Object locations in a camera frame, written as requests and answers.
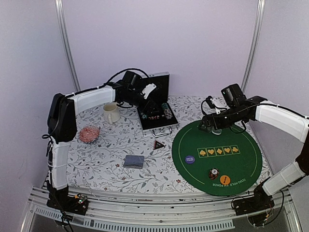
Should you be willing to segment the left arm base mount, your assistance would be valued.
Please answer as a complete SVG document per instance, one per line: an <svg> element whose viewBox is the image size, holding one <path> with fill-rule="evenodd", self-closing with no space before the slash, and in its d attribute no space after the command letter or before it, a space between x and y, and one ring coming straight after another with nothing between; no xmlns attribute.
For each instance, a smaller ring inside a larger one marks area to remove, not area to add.
<svg viewBox="0 0 309 232"><path fill-rule="evenodd" d="M46 204L50 208L58 209L62 212L68 212L85 216L88 210L88 196L78 193L69 196L68 188L61 190L49 190L49 199Z"/></svg>

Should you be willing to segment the orange big blind button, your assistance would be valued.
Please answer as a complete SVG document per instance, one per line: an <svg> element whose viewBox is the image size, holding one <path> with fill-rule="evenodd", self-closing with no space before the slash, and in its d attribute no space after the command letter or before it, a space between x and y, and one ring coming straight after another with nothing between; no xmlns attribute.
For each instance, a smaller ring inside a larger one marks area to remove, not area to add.
<svg viewBox="0 0 309 232"><path fill-rule="evenodd" d="M220 177L220 183L221 183L222 185L229 185L229 184L231 183L231 179L230 179L230 177L227 176L227 175L222 175L222 176Z"/></svg>

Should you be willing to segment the orange poker chip stack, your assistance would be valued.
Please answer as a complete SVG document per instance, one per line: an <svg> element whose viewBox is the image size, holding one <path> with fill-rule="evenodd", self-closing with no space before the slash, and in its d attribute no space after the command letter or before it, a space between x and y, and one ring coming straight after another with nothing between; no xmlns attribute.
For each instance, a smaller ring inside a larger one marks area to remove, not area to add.
<svg viewBox="0 0 309 232"><path fill-rule="evenodd" d="M217 176L218 176L218 170L215 168L211 169L209 172L209 179L214 180L217 178Z"/></svg>

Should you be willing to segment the aluminium poker case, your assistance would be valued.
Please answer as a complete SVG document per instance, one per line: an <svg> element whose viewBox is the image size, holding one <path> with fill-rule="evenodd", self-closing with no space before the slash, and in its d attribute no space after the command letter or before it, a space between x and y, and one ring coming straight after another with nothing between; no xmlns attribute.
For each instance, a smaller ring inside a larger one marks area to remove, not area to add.
<svg viewBox="0 0 309 232"><path fill-rule="evenodd" d="M141 131L144 136L153 136L154 138L159 138L172 134L172 132L178 127L179 122L171 109L170 104L168 103L169 97L169 72L159 72L155 74L150 74L147 78L147 83L154 83L157 86L157 89L154 90L148 97L147 100L153 100L159 106L159 114L164 115L161 104L167 103L169 109L172 111L172 119L163 119L163 120L149 120L142 119L141 114L143 109L137 108L138 118L141 126Z"/></svg>

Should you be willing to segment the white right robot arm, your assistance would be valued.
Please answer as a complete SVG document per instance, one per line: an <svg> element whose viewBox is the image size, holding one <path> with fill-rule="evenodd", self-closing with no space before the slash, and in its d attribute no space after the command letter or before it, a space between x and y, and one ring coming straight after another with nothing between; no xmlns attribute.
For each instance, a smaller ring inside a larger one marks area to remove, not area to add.
<svg viewBox="0 0 309 232"><path fill-rule="evenodd" d="M294 161L255 189L256 195L249 204L254 211L259 211L267 205L268 196L309 174L309 118L260 96L225 97L225 102L228 107L219 107L218 113L203 114L200 130L218 134L219 130L230 128L236 122L245 124L252 120L271 125L303 143Z"/></svg>

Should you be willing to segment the purple small blind button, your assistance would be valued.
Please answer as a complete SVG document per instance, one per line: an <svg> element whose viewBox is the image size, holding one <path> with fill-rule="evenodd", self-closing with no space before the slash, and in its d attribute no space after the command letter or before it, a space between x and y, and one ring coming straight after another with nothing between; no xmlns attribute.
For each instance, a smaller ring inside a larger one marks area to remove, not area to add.
<svg viewBox="0 0 309 232"><path fill-rule="evenodd" d="M195 157L194 156L191 156L191 155L188 155L184 158L184 161L187 163L187 164L193 164L195 162Z"/></svg>

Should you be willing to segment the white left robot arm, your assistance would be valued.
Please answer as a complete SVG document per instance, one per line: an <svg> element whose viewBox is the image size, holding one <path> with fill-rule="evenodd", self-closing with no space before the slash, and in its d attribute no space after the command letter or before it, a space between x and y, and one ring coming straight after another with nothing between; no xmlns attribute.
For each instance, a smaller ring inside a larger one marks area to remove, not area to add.
<svg viewBox="0 0 309 232"><path fill-rule="evenodd" d="M158 108L154 95L157 86L146 84L137 89L129 84L108 83L105 87L95 87L83 92L54 96L47 125L49 139L47 157L49 183L55 190L68 186L67 161L71 141L77 133L76 116L90 108L111 102L126 102L142 110L145 115Z"/></svg>

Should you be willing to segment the clear dealer button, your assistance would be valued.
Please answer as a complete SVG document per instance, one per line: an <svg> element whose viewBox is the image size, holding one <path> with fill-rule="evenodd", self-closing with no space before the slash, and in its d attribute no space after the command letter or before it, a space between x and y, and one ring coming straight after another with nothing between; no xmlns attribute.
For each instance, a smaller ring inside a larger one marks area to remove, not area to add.
<svg viewBox="0 0 309 232"><path fill-rule="evenodd" d="M214 135L221 135L222 133L222 129L215 129L214 127L211 129L211 132L214 134Z"/></svg>

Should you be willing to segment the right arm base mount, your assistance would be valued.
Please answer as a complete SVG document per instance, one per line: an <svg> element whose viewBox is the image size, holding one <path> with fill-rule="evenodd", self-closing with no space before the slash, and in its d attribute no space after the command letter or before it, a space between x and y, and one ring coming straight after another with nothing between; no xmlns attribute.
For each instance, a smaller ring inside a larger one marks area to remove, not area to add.
<svg viewBox="0 0 309 232"><path fill-rule="evenodd" d="M231 207L235 210L237 216L265 210L262 214L248 217L249 223L254 227L265 226L274 206L272 196L268 196L262 186L257 186L254 189L253 196L248 198L239 197L231 202Z"/></svg>

